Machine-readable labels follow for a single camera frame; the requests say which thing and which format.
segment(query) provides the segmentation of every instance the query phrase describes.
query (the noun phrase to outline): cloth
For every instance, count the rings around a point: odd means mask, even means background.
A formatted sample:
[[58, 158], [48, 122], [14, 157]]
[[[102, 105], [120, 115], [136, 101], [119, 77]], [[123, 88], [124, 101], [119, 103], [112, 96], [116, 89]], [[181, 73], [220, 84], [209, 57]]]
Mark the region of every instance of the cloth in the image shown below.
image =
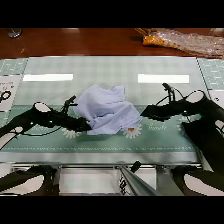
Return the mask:
[[75, 101], [75, 113], [86, 118], [92, 130], [88, 135], [116, 134], [121, 128], [136, 128], [143, 117], [125, 100], [123, 86], [110, 90], [93, 85]]

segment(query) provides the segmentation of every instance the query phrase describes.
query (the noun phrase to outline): transparent plastic package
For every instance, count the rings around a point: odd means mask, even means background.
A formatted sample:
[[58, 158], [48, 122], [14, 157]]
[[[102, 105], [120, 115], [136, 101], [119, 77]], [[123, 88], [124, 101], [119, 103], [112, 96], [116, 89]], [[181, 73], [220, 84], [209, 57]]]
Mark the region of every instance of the transparent plastic package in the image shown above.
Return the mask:
[[170, 29], [135, 28], [143, 37], [143, 45], [158, 45], [182, 50], [195, 56], [224, 59], [224, 38], [183, 34]]

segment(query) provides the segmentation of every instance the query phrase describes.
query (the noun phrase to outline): checkered pattern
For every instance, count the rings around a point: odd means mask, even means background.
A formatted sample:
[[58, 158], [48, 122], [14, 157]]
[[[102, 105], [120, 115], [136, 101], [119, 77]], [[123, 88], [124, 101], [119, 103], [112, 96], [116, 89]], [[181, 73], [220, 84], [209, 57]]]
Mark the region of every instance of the checkered pattern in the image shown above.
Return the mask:
[[0, 60], [0, 75], [23, 74], [28, 58]]
[[198, 58], [209, 90], [224, 90], [224, 60]]
[[62, 105], [93, 84], [111, 88], [124, 85], [127, 100], [135, 105], [156, 103], [166, 93], [161, 84], [139, 84], [138, 74], [189, 75], [190, 85], [174, 84], [183, 94], [205, 90], [195, 58], [148, 56], [66, 56], [30, 58], [24, 74], [74, 74], [72, 81], [22, 82], [14, 105], [42, 101]]

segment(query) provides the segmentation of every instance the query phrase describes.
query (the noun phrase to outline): wooden table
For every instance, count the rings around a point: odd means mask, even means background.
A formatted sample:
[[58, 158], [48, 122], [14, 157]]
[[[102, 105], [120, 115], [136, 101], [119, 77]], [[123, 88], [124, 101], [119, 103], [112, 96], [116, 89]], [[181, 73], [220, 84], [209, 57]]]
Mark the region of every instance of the wooden table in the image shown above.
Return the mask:
[[[183, 33], [215, 35], [212, 28], [174, 28]], [[19, 38], [0, 29], [0, 59], [65, 55], [192, 56], [177, 49], [143, 46], [133, 28], [22, 28]]]

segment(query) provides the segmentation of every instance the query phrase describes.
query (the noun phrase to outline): light purple cloth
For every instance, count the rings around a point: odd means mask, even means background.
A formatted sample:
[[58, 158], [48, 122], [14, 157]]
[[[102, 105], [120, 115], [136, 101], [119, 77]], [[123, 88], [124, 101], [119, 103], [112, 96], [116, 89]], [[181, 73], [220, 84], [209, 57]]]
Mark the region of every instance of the light purple cloth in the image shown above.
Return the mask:
[[116, 134], [121, 128], [136, 128], [143, 119], [132, 103], [125, 101], [123, 86], [103, 89], [93, 85], [75, 101], [75, 113], [86, 118], [88, 135]]

